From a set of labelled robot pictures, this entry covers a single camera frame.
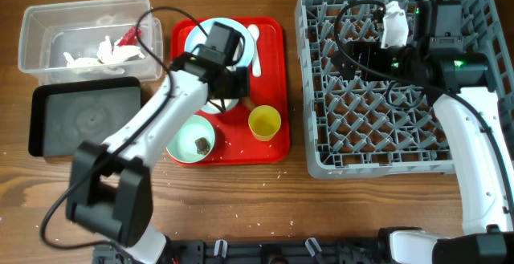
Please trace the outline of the red snack wrapper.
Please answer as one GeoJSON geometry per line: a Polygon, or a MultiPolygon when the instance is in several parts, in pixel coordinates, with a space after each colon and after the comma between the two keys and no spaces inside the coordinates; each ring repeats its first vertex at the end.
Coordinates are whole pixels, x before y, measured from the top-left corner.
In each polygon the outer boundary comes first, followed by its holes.
{"type": "Polygon", "coordinates": [[[117,40],[114,45],[116,47],[122,46],[133,46],[137,43],[137,38],[141,37],[142,32],[137,29],[135,26],[132,26],[123,37],[117,40]]]}

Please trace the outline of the yellow plastic cup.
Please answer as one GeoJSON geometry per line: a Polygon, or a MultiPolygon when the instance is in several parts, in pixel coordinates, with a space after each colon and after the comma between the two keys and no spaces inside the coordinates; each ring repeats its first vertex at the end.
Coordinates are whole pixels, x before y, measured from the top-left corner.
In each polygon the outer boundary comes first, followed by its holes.
{"type": "Polygon", "coordinates": [[[280,130],[281,115],[272,106],[260,105],[254,108],[248,117],[248,126],[255,139],[269,141],[280,130]]]}

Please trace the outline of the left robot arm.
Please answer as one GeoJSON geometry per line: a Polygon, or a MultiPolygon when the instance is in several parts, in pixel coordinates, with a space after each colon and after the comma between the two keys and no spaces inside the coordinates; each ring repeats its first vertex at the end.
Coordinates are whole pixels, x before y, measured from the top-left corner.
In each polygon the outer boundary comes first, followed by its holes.
{"type": "Polygon", "coordinates": [[[248,96],[255,41],[246,27],[213,21],[204,40],[173,59],[149,102],[102,144],[83,142],[62,197],[68,220],[104,236],[133,263],[171,263],[171,241],[151,224],[153,167],[183,124],[208,101],[248,96]]]}

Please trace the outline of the large light blue plate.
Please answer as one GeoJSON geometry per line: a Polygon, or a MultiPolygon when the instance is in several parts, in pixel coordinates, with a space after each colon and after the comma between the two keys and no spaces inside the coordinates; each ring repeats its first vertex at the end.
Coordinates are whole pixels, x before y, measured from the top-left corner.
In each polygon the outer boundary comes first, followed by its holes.
{"type": "MultiPolygon", "coordinates": [[[[212,26],[215,22],[219,22],[226,26],[232,27],[237,30],[242,36],[243,39],[240,40],[241,44],[244,44],[242,50],[239,52],[240,60],[235,64],[235,67],[249,67],[254,58],[255,54],[255,41],[250,33],[250,31],[241,23],[230,19],[230,18],[210,18],[200,23],[202,28],[206,33],[209,33],[212,26]]],[[[198,26],[196,26],[187,36],[186,43],[184,45],[185,51],[193,52],[195,55],[198,53],[198,50],[193,51],[193,49],[198,44],[205,44],[206,36],[200,30],[198,26]]]]}

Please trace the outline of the white tissue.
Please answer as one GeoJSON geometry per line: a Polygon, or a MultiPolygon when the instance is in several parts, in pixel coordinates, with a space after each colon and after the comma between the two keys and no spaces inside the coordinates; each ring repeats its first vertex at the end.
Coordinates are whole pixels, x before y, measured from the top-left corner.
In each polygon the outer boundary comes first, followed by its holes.
{"type": "Polygon", "coordinates": [[[70,53],[64,52],[67,61],[66,67],[71,68],[76,74],[86,72],[100,72],[108,75],[122,75],[124,68],[120,65],[130,59],[144,59],[145,55],[135,43],[128,43],[120,38],[114,43],[109,36],[99,44],[96,57],[74,58],[70,53]]]}

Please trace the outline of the light blue rice bowl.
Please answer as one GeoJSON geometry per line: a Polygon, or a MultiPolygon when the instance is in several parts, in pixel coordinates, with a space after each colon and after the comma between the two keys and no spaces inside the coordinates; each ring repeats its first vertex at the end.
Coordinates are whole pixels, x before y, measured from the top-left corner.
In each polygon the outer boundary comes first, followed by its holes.
{"type": "Polygon", "coordinates": [[[201,111],[211,115],[224,113],[233,109],[238,102],[238,99],[208,100],[201,111]]]}

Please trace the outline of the mint green bowl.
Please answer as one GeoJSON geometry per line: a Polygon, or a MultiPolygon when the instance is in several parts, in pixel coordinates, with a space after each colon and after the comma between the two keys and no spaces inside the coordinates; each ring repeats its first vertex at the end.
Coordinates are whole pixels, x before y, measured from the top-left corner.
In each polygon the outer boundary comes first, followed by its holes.
{"type": "Polygon", "coordinates": [[[212,152],[216,141],[216,135],[212,124],[202,116],[191,116],[179,129],[177,134],[166,147],[168,154],[176,161],[183,164],[198,163],[208,155],[197,154],[195,141],[205,137],[211,144],[212,152]]]}

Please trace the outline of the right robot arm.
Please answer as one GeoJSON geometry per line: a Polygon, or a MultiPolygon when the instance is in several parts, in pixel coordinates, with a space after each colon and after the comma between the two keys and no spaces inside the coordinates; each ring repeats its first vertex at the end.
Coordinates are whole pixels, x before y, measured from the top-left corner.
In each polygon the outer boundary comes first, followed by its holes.
{"type": "Polygon", "coordinates": [[[451,150],[463,205],[463,235],[418,228],[379,233],[387,262],[510,263],[513,260],[513,166],[500,126],[496,80],[486,55],[466,52],[460,2],[418,2],[407,22],[396,2],[374,3],[379,43],[346,43],[334,26],[341,75],[420,87],[451,150]]]}

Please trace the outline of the brown sweet potato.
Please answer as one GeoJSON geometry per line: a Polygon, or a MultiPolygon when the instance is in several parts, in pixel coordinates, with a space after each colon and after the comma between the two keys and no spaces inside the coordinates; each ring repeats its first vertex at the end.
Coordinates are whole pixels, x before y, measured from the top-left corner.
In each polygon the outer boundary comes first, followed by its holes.
{"type": "Polygon", "coordinates": [[[243,97],[240,102],[242,105],[247,108],[250,112],[253,111],[257,105],[251,100],[250,97],[243,97]]]}

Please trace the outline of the dark mushroom scrap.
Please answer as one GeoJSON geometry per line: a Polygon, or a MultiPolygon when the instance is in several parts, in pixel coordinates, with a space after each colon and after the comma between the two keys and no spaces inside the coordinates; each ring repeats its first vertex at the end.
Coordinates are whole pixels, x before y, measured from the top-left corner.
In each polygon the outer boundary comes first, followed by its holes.
{"type": "Polygon", "coordinates": [[[195,146],[197,149],[197,154],[206,156],[210,153],[211,144],[207,138],[205,138],[205,137],[197,138],[194,143],[195,143],[195,146]]]}

